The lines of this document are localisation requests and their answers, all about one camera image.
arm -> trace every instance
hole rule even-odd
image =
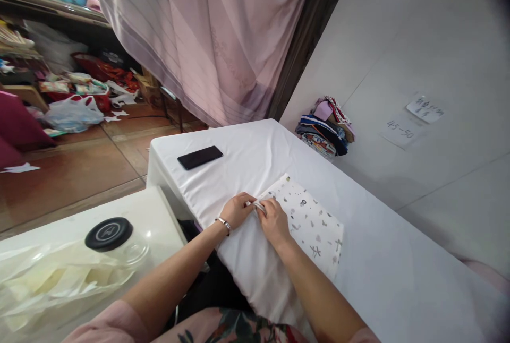
[[[247,201],[253,202],[255,198],[240,193],[225,204],[221,217],[232,229],[240,226],[253,210],[253,205],[244,207]],[[228,229],[221,222],[213,223],[122,297],[140,316],[151,340],[159,336],[202,265],[227,233]]]
[[[349,342],[367,325],[291,237],[278,201],[271,198],[261,204],[267,211],[265,215],[257,209],[262,230],[282,259],[317,340]]]

hand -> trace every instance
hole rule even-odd
[[[267,212],[267,215],[265,215],[262,210],[257,208],[262,230],[270,244],[278,251],[279,247],[293,241],[291,232],[288,229],[287,214],[283,211],[280,203],[274,198],[260,201],[260,203]]]
[[[232,197],[227,201],[223,207],[220,217],[230,224],[232,230],[236,230],[241,226],[244,220],[246,220],[248,214],[250,214],[255,207],[253,204],[246,206],[245,203],[248,201],[253,202],[255,200],[256,198],[249,194],[244,192],[239,193],[237,196]]]

black smartphone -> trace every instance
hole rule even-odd
[[[196,168],[206,162],[216,160],[223,156],[223,153],[216,147],[208,147],[199,151],[177,157],[177,160],[186,170]]]

white table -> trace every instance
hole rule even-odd
[[[211,145],[224,157],[190,171],[177,161]],[[335,285],[381,341],[481,342],[499,333],[505,296],[272,119],[154,139],[147,185],[161,185],[172,208],[207,227],[229,198],[257,196],[285,172],[345,225]],[[255,216],[218,254],[259,314],[303,326]]]
[[[76,241],[85,238],[92,227],[111,217],[126,218],[134,230],[144,236],[150,247],[146,260],[120,290],[56,332],[37,337],[38,342],[61,342],[76,327],[90,321],[119,299],[153,267],[181,249],[186,238],[161,189],[152,187],[0,241],[0,253],[27,246]]]

white fabric with print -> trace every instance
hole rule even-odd
[[[336,277],[344,225],[286,173],[254,202],[274,197],[288,216],[288,227],[301,249],[331,281]]]

